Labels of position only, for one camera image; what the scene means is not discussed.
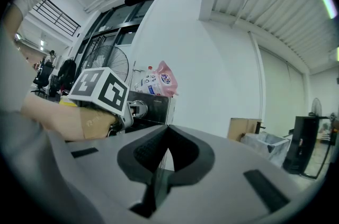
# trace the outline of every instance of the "railing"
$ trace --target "railing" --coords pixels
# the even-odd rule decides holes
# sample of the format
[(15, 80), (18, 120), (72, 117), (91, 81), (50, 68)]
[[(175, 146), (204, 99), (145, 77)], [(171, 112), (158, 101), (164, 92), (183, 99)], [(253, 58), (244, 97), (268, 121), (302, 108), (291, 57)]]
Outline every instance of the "railing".
[(51, 0), (42, 0), (33, 9), (71, 36), (81, 27)]

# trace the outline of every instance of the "trash bin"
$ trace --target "trash bin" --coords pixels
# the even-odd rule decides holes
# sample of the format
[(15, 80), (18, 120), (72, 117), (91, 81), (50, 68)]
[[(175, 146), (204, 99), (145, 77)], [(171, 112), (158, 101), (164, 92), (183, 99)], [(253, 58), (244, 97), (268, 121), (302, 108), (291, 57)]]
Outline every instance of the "trash bin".
[(282, 166), (290, 145), (289, 139), (270, 133), (247, 133), (240, 142), (252, 147), (258, 154), (278, 167)]

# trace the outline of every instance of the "black and white marker cube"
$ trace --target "black and white marker cube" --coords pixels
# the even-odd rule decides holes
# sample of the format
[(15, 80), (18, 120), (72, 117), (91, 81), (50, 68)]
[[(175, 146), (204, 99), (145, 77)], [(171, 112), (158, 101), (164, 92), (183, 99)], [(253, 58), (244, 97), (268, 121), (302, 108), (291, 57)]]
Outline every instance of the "black and white marker cube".
[(129, 86), (110, 68), (84, 70), (73, 85), (68, 98), (91, 102), (120, 116), (124, 115)]

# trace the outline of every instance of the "plastic bag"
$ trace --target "plastic bag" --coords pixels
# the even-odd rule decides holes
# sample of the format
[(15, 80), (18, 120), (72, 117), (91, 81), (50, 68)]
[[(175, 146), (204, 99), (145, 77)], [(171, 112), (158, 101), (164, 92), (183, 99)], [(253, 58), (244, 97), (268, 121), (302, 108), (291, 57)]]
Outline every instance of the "plastic bag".
[(172, 97), (177, 95), (178, 83), (168, 65), (161, 61), (155, 71), (147, 72), (146, 76), (135, 85), (137, 92)]

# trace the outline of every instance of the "black chair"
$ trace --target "black chair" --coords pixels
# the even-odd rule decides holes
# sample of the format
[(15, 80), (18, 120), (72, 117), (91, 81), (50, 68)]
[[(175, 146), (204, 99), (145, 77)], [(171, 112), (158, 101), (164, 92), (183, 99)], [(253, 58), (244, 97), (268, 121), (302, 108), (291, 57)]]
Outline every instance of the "black chair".
[(45, 65), (42, 68), (41, 73), (33, 81), (33, 83), (38, 85), (38, 89), (35, 90), (35, 91), (31, 91), (31, 92), (38, 92), (38, 96), (39, 96), (40, 93), (42, 93), (43, 95), (47, 96), (47, 94), (46, 94), (46, 92), (44, 90), (44, 87), (48, 86), (48, 84), (49, 84), (48, 78), (51, 75), (53, 69), (54, 69), (54, 67), (53, 67), (53, 64), (51, 62), (46, 62), (45, 63)]

